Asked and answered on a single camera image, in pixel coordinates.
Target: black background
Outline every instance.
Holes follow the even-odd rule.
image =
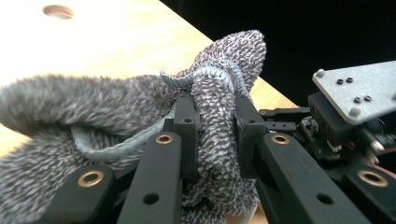
[[[396,60],[396,1],[163,2],[212,40],[260,30],[268,50],[261,77],[301,106],[318,90],[319,68]]]

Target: knit cloth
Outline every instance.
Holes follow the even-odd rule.
[[[119,170],[139,160],[147,135],[173,116],[181,91],[191,91],[201,121],[199,178],[187,180],[182,223],[249,214],[259,199],[255,181],[239,173],[234,93],[248,94],[265,53],[263,35],[246,31],[216,41],[176,77],[47,75],[0,89],[0,122],[33,139],[0,159],[1,223],[40,219],[79,167],[101,163]]]

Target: silver metal plate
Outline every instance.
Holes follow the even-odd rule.
[[[350,124],[360,124],[396,110],[396,61],[319,70],[312,79]]]

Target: wooden table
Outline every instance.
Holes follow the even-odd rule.
[[[43,7],[53,4],[71,8],[74,18],[45,15]],[[7,1],[0,27],[0,86],[47,73],[123,78],[163,69],[175,74],[213,42],[157,0]],[[251,94],[258,109],[296,106],[262,79]],[[0,126],[0,156],[28,140]]]

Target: screw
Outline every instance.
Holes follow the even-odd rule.
[[[319,69],[314,75],[317,77],[324,77],[324,70],[323,69]]]
[[[373,98],[371,98],[371,96],[369,96],[369,95],[364,96],[364,101],[370,102],[372,100],[373,100]]]
[[[361,113],[361,110],[356,106],[350,108],[349,115],[352,117],[357,117]]]
[[[353,102],[360,104],[361,103],[361,98],[360,97],[355,97],[353,99]]]

